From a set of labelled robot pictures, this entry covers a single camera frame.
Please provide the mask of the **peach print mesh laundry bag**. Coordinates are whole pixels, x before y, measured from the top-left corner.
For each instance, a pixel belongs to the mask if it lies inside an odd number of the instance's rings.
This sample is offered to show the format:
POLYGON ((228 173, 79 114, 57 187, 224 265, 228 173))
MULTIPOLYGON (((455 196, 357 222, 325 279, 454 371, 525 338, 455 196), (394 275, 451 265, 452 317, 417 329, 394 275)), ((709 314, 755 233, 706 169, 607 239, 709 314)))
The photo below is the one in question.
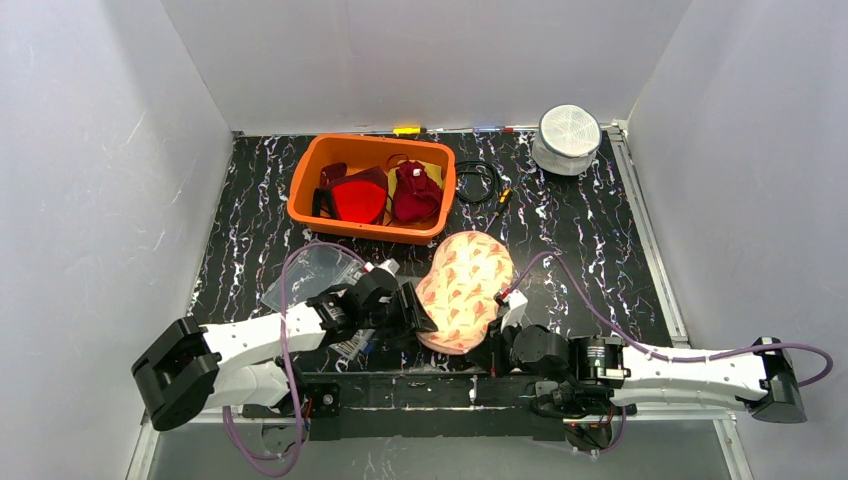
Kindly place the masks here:
POLYGON ((512 284, 514 270, 507 247, 484 232, 447 237, 416 286, 420 303, 437 327, 418 333, 419 341, 447 355, 464 355, 478 347, 497 318, 495 295, 512 284))

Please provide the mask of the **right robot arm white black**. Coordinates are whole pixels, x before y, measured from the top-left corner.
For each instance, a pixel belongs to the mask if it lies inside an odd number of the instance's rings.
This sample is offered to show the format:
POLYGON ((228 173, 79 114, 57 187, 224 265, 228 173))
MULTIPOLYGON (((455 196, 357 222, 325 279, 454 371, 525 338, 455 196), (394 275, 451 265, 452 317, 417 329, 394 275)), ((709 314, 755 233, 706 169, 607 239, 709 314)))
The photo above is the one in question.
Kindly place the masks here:
POLYGON ((689 351, 495 324, 466 356, 493 377, 534 375, 529 407, 542 417, 630 415, 649 403, 721 407, 777 424, 807 420, 792 361, 773 337, 745 349, 689 351))

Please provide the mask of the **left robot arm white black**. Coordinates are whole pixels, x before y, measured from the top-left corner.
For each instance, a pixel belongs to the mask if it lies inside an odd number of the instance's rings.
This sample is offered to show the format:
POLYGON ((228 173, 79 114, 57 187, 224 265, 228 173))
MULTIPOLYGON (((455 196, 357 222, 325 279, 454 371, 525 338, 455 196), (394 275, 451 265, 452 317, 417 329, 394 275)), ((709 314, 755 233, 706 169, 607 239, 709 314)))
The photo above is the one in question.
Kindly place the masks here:
POLYGON ((285 353, 319 350, 367 329, 407 340, 438 327, 412 283, 374 267, 284 313, 228 324, 177 319, 133 363, 131 374, 153 428, 164 432, 209 409, 280 408, 304 386, 285 369, 285 353))

